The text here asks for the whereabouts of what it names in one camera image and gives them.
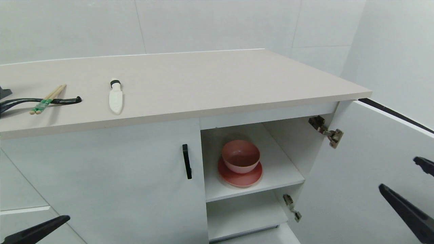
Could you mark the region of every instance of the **plate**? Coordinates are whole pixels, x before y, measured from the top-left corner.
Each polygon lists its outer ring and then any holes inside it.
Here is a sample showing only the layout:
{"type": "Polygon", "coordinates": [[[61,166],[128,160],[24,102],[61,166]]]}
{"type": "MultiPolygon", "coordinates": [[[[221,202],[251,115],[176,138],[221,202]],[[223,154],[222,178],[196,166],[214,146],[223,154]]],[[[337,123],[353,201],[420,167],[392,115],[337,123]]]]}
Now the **plate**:
{"type": "Polygon", "coordinates": [[[218,161],[218,172],[220,176],[229,184],[237,187],[247,187],[255,184],[262,176],[262,164],[261,162],[250,172],[246,174],[238,174],[226,167],[223,158],[220,157],[218,161]]]}

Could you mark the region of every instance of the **cabinet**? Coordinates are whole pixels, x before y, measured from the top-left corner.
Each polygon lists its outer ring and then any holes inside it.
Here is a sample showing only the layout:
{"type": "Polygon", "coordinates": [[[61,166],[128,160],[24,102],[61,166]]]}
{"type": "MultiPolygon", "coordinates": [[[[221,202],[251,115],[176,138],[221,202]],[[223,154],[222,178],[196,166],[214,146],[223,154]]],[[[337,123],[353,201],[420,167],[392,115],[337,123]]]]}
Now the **cabinet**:
{"type": "Polygon", "coordinates": [[[51,70],[51,85],[64,76],[91,77],[89,91],[66,91],[90,102],[28,120],[10,113],[0,127],[2,149],[49,205],[71,216],[87,244],[416,243],[378,192],[380,183],[434,214],[434,178],[412,162],[434,158],[433,135],[351,101],[371,92],[330,74],[265,50],[0,67],[19,82],[51,70]],[[29,72],[17,72],[23,69],[29,72]],[[107,96],[107,73],[130,81],[119,117],[92,97],[107,96]],[[72,116],[83,109],[85,118],[72,116]],[[336,149],[308,123],[316,115],[345,133],[336,149]],[[262,178],[247,188],[217,172],[221,148],[233,139],[261,151],[262,178]]]}

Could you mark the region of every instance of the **wall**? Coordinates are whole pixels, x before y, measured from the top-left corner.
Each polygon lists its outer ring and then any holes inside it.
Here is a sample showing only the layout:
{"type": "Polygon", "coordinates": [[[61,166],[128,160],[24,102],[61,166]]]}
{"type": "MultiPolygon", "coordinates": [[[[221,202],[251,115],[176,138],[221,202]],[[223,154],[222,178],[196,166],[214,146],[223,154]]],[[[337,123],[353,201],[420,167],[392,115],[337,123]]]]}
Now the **wall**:
{"type": "Polygon", "coordinates": [[[339,75],[364,0],[1,0],[0,64],[268,48],[339,75]]]}
{"type": "Polygon", "coordinates": [[[434,129],[433,26],[434,1],[368,1],[341,77],[434,129]]]}

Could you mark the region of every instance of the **black rubber seal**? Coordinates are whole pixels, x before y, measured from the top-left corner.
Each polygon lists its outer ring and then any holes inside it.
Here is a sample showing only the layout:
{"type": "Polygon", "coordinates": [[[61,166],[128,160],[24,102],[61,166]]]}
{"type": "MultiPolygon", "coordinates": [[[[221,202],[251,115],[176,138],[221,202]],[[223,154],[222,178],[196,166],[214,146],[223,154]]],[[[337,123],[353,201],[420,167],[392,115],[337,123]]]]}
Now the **black rubber seal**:
{"type": "Polygon", "coordinates": [[[118,80],[116,80],[116,79],[114,79],[114,80],[112,80],[111,82],[110,82],[110,87],[112,87],[113,88],[113,84],[115,84],[115,83],[121,83],[120,81],[118,81],[118,80]]]}
{"type": "Polygon", "coordinates": [[[413,125],[421,128],[421,129],[424,129],[424,130],[426,130],[426,131],[431,132],[431,133],[434,134],[434,131],[431,130],[430,128],[428,128],[428,127],[426,127],[424,125],[421,125],[421,124],[417,123],[416,121],[412,120],[411,118],[406,117],[403,114],[400,114],[400,113],[398,113],[398,112],[396,112],[396,111],[394,111],[394,110],[392,110],[392,109],[390,109],[388,107],[385,107],[385,106],[383,106],[382,104],[380,104],[378,102],[374,102],[374,101],[372,101],[371,99],[368,99],[368,98],[362,98],[362,99],[359,99],[359,101],[361,101],[363,103],[366,103],[366,104],[368,104],[368,105],[370,105],[370,106],[372,106],[374,108],[377,108],[377,109],[379,109],[381,111],[384,111],[384,112],[386,112],[386,113],[388,113],[390,115],[393,115],[393,116],[395,116],[397,118],[405,120],[408,123],[411,123],[411,124],[413,124],[413,125]]]}

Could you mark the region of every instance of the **wooden chopsticks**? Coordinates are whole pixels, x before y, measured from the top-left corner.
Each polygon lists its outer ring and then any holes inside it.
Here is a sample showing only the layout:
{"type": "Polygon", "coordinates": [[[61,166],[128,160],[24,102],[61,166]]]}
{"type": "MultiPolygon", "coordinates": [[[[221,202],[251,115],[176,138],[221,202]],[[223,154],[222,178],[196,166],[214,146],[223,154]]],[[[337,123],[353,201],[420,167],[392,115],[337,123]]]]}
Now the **wooden chopsticks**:
{"type": "Polygon", "coordinates": [[[55,99],[65,88],[66,84],[58,86],[56,89],[54,89],[50,94],[45,96],[45,98],[38,103],[29,113],[30,114],[41,114],[44,109],[55,99]]]}

